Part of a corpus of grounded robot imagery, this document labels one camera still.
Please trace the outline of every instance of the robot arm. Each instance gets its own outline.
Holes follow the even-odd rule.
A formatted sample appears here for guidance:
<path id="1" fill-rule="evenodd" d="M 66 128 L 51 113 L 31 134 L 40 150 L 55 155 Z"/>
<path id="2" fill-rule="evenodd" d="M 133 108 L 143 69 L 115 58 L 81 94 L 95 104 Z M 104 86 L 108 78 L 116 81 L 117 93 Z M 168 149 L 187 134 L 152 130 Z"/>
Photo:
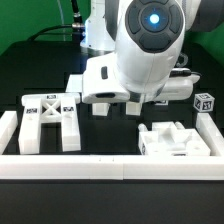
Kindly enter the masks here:
<path id="1" fill-rule="evenodd" d="M 106 10 L 105 15 L 115 50 L 88 60 L 83 76 L 83 102 L 143 103 L 157 99 L 161 93 L 164 96 L 185 31 L 211 30 L 223 21 L 224 0 L 215 1 L 218 8 L 208 7 L 213 6 L 211 0 L 106 0 L 106 9 L 115 10 L 109 14 Z M 209 27 L 204 26 L 204 21 L 198 23 L 204 14 L 209 18 L 213 15 Z M 186 99 L 191 95 L 193 82 L 185 85 L 185 81 L 183 88 L 189 88 L 188 94 L 172 99 Z"/>

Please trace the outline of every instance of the blue light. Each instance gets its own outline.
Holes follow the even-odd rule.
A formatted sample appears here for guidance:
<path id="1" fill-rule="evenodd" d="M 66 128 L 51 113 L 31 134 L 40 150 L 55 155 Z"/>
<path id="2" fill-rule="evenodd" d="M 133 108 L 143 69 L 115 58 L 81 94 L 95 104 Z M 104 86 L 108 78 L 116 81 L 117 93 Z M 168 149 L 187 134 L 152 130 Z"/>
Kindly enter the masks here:
<path id="1" fill-rule="evenodd" d="M 159 16 L 157 14 L 152 14 L 149 20 L 152 24 L 157 24 L 159 22 Z"/>

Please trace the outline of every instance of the small cube with markings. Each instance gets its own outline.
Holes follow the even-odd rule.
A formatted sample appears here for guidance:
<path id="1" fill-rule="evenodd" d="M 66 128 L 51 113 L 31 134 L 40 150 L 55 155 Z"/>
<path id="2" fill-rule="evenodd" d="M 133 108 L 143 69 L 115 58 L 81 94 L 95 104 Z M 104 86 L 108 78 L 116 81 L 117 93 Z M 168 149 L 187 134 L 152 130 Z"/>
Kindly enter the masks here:
<path id="1" fill-rule="evenodd" d="M 195 94 L 194 108 L 199 112 L 213 111 L 215 98 L 208 93 Z"/>

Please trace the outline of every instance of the x-shaped block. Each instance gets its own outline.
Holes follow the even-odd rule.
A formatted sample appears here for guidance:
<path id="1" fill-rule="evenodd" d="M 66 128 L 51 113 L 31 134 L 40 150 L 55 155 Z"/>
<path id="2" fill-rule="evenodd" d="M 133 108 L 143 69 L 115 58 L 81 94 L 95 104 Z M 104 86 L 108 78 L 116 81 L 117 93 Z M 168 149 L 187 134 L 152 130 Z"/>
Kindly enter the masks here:
<path id="1" fill-rule="evenodd" d="M 56 122 L 61 122 L 63 151 L 80 150 L 77 103 L 80 103 L 78 93 L 23 96 L 25 109 L 19 135 L 20 153 L 39 153 L 41 124 Z"/>

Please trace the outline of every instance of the black sticker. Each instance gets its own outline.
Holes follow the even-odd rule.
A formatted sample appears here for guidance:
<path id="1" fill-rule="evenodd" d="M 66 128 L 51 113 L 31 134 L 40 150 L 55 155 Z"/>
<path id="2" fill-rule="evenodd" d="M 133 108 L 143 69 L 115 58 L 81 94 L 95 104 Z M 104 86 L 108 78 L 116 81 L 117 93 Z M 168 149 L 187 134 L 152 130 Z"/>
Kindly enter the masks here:
<path id="1" fill-rule="evenodd" d="M 27 114 L 37 114 L 37 108 L 30 108 L 26 110 Z"/>
<path id="2" fill-rule="evenodd" d="M 207 94 L 201 94 L 201 95 L 199 95 L 203 100 L 204 99 L 209 99 L 210 97 L 209 97 L 209 95 L 207 95 Z"/>
<path id="3" fill-rule="evenodd" d="M 212 101 L 207 101 L 203 103 L 202 110 L 210 110 L 212 108 Z"/>
<path id="4" fill-rule="evenodd" d="M 195 106 L 200 110 L 200 107 L 201 107 L 201 101 L 198 100 L 197 98 L 195 99 Z"/>
<path id="5" fill-rule="evenodd" d="M 71 112 L 74 111 L 74 107 L 63 107 L 64 112 Z"/>
<path id="6" fill-rule="evenodd" d="M 145 155 L 145 145 L 143 144 L 142 146 L 142 155 L 144 156 Z"/>
<path id="7" fill-rule="evenodd" d="M 57 95 L 47 95 L 48 100 L 53 100 L 53 99 L 56 99 L 56 98 L 57 98 Z"/>
<path id="8" fill-rule="evenodd" d="M 173 156 L 187 156 L 186 153 L 175 153 L 173 154 Z"/>

